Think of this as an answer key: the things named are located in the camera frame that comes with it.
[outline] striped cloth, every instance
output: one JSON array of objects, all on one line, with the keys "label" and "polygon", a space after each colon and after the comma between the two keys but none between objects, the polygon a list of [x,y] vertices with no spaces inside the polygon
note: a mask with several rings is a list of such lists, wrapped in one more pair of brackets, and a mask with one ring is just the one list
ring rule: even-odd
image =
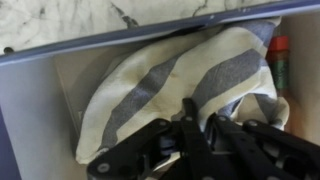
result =
[{"label": "striped cloth", "polygon": [[186,97],[197,105],[202,129],[214,112],[240,124],[253,118],[283,128],[289,107],[277,97],[264,59],[279,23],[279,18],[239,22],[125,56],[88,105],[77,161],[89,163],[156,118],[179,117]]}]

